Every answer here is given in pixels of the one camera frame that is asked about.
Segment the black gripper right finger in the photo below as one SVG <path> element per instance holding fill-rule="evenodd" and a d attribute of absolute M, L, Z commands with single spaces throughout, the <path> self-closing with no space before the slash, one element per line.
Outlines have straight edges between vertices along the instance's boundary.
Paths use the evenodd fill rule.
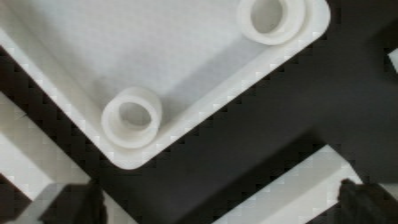
<path fill-rule="evenodd" d="M 341 181 L 338 224 L 398 224 L 398 199 L 378 184 Z"/>

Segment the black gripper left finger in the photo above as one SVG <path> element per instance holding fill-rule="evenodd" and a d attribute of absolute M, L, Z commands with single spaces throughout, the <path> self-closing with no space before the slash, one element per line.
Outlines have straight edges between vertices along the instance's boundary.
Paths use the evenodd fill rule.
<path fill-rule="evenodd" d="M 107 224 L 101 188 L 85 184 L 50 184 L 11 224 Z"/>

